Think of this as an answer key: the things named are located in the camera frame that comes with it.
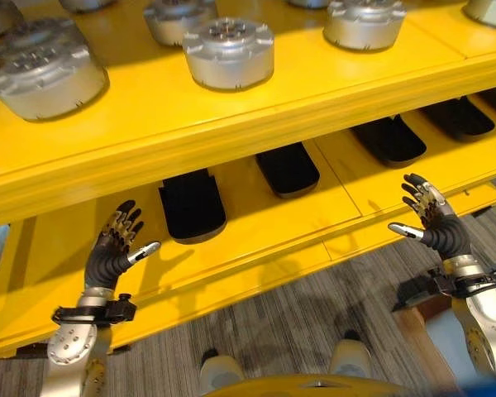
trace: robotic arm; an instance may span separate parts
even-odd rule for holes
[[[404,175],[404,197],[424,229],[393,222],[389,229],[436,250],[442,270],[432,273],[436,290],[452,296],[452,309],[465,332],[475,367],[496,372],[496,275],[487,275],[473,257],[470,236],[443,195],[423,177]]]
[[[136,306],[129,294],[112,300],[120,275],[160,248],[151,242],[129,254],[143,222],[140,209],[131,213],[132,200],[120,205],[108,219],[90,253],[84,274],[85,287],[77,306],[59,308],[53,320],[59,330],[48,343],[49,367],[41,397],[100,395],[112,332],[110,326],[134,318]]]

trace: black clamp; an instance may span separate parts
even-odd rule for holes
[[[130,294],[120,294],[118,300],[109,300],[105,306],[59,307],[51,316],[51,320],[59,325],[96,324],[99,326],[132,321],[136,313],[136,306],[129,301],[130,298]],[[84,316],[92,317],[92,319],[80,319]]]
[[[466,299],[496,288],[496,274],[454,277],[443,275],[439,270],[430,270],[428,274],[432,277],[427,286],[430,294],[444,294],[458,299]]]

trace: yellow shelf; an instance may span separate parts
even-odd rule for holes
[[[496,204],[496,188],[490,184],[481,185],[451,196],[449,200],[459,214],[472,213]],[[136,290],[143,283],[156,283],[161,287],[163,270],[183,268],[180,261],[176,267],[172,266],[172,261],[163,261],[162,248],[160,258],[154,257],[139,264],[122,277],[118,291],[135,294],[133,302],[137,303],[138,311],[132,323],[113,328],[112,347],[134,342],[394,242],[399,237],[390,232],[386,224],[392,220],[415,223],[415,218],[405,209],[360,227],[348,222],[348,228],[338,237],[327,240],[325,246],[318,243],[301,251],[271,256],[265,261],[245,263],[195,280],[183,288],[160,288],[149,294]],[[55,219],[55,224],[50,225],[38,217],[12,225],[0,264],[0,356],[14,355],[16,348],[47,338],[55,330],[50,315],[56,306],[73,305],[79,296],[83,269],[78,264],[83,263],[88,248],[77,250],[76,240],[83,238],[78,233],[69,232],[67,225],[56,223],[58,221]],[[53,238],[51,233],[61,238]],[[44,245],[47,249],[41,249],[42,235],[50,238]],[[63,235],[68,237],[68,241],[62,239]],[[60,251],[54,247],[56,240],[60,241]],[[199,248],[200,245],[194,247],[195,251]],[[69,259],[57,267],[54,255],[63,254]],[[29,265],[26,265],[25,258],[28,258]]]
[[[470,20],[465,0],[405,0],[407,21],[469,58],[496,52],[496,28]]]
[[[38,123],[0,103],[0,224],[496,86],[496,47],[467,57],[409,16],[393,48],[359,54],[323,39],[324,11],[218,0],[222,15],[274,30],[275,72],[243,92],[213,92],[192,81],[180,50],[150,37],[148,1],[73,16],[110,76],[96,103]],[[68,15],[57,2],[23,11]]]
[[[416,163],[388,170],[354,137],[351,130],[320,136],[315,142],[362,215],[378,215],[400,207],[403,175],[425,175],[441,191],[456,192],[496,176],[496,111],[477,95],[470,101],[489,116],[495,128],[481,141],[459,143],[441,132],[420,111],[403,113],[403,120],[427,145]]]

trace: yellow shelving unit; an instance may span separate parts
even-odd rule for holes
[[[324,11],[217,0],[220,14],[264,21],[276,34],[273,77],[222,93],[192,81],[181,50],[153,41],[141,16],[148,1],[73,16],[110,76],[95,103],[37,123],[0,103],[0,224],[12,222],[0,264],[0,356],[55,330],[50,315],[75,304],[92,242],[126,199],[144,209],[136,244],[163,246],[121,278],[117,293],[133,294],[139,310],[114,328],[114,347],[397,240],[387,222],[416,220],[400,201],[404,173],[432,180],[460,214],[496,204],[485,184],[496,176],[496,127],[461,144],[413,110],[496,86],[496,30],[458,17],[460,3],[408,2],[396,44],[360,54],[325,42]],[[23,12],[68,15],[57,2]],[[496,124],[492,108],[470,100]],[[428,150],[390,170],[346,128],[397,113]],[[321,179],[310,194],[282,200],[250,155],[295,141]],[[228,224],[182,246],[166,231],[157,189],[203,167]]]
[[[496,204],[496,188],[483,184],[450,196],[449,200],[460,215],[472,213]],[[49,214],[46,218],[14,223],[7,239],[0,264],[0,356],[12,356],[18,347],[47,338],[56,329],[50,320],[53,311],[57,306],[74,305],[82,291],[83,263],[89,246],[78,242],[89,244],[92,240],[76,233],[70,224],[52,223],[48,218],[51,218]],[[336,237],[327,235],[324,242],[289,254],[269,256],[264,261],[236,261],[219,272],[206,272],[203,265],[207,258],[200,257],[201,262],[193,261],[194,273],[204,270],[207,274],[178,285],[170,285],[168,279],[184,272],[180,264],[198,256],[201,245],[188,247],[188,252],[193,252],[175,258],[167,257],[160,250],[158,256],[136,265],[120,279],[116,292],[133,294],[132,301],[138,310],[134,321],[113,328],[112,347],[134,342],[395,242],[400,237],[386,227],[395,220],[416,223],[415,215],[406,209],[366,222],[366,226],[346,222]],[[283,220],[282,227],[290,224]],[[260,233],[268,236],[264,230]],[[55,255],[66,261],[56,261],[59,258]]]
[[[414,21],[450,9],[425,2],[392,48],[361,54],[324,40],[323,10],[218,0],[220,14],[273,29],[275,72],[243,92],[213,92],[193,82],[180,49],[150,37],[147,2],[73,15],[109,73],[111,87],[96,103],[35,123],[0,103],[0,224],[496,86],[496,45],[477,56],[463,50],[467,32],[496,42],[496,29],[462,16],[446,42],[435,31],[445,24],[425,30]],[[69,15],[57,2],[23,12]]]

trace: gray carpet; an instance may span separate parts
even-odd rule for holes
[[[496,208],[464,222],[476,255],[492,266]],[[6,232],[0,229],[0,251]],[[433,385],[391,308],[401,282],[437,263],[418,243],[399,242],[154,335],[109,358],[107,395],[195,396],[200,357],[213,346],[238,359],[249,377],[324,372],[349,328],[370,347],[377,379],[428,395]],[[0,397],[38,395],[43,367],[42,360],[0,360]]]

